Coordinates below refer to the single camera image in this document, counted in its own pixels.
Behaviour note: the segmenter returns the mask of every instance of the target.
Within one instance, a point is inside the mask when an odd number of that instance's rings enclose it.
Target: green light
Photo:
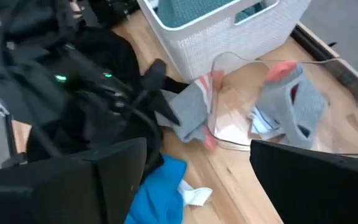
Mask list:
[[[55,75],[58,82],[65,82],[67,80],[67,77],[64,75]]]

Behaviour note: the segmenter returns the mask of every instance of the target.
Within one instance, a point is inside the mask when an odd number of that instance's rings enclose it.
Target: blue cloth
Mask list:
[[[180,224],[183,220],[183,199],[177,188],[187,164],[168,155],[163,158],[163,166],[139,187],[125,224]]]
[[[233,0],[159,0],[157,15],[167,27],[175,28],[185,25]],[[266,8],[261,1],[236,14],[235,22],[252,16]]]

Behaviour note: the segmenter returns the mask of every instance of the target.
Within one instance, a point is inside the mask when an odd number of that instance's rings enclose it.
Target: teal fabric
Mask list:
[[[175,28],[185,25],[232,0],[159,0],[157,15],[164,25]],[[248,9],[236,14],[236,22],[239,22],[266,8],[261,1]]]

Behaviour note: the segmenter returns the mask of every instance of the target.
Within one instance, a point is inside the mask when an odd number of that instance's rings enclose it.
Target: wooden floor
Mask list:
[[[143,14],[138,11],[131,18],[114,28],[114,31],[126,38],[136,51],[141,71],[144,71],[155,58],[161,58],[168,64],[168,76],[180,81],[181,78],[172,62],[158,42]],[[264,55],[262,59],[297,59],[310,60],[310,56],[291,38],[283,46]],[[330,85],[332,78],[325,78],[322,83]],[[331,97],[339,98],[340,106],[347,110],[356,109],[343,87],[330,88]],[[14,132],[18,151],[25,149],[30,127],[14,123]],[[357,136],[356,131],[343,139]],[[228,151],[216,149],[207,151],[201,142],[182,143],[175,133],[164,131],[163,152],[188,163],[185,180],[193,187],[213,189],[210,200],[203,207],[186,207],[184,223],[282,223],[269,198],[259,184],[249,162],[249,153],[245,151]]]

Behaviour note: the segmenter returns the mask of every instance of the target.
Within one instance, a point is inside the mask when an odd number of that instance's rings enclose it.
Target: white laundry basket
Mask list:
[[[266,0],[267,8],[238,23],[235,15],[260,0],[234,0],[176,28],[162,24],[153,0],[137,1],[183,79],[190,82],[210,72],[214,58],[223,52],[253,60],[282,45],[311,0]],[[228,63],[226,72],[239,66]]]

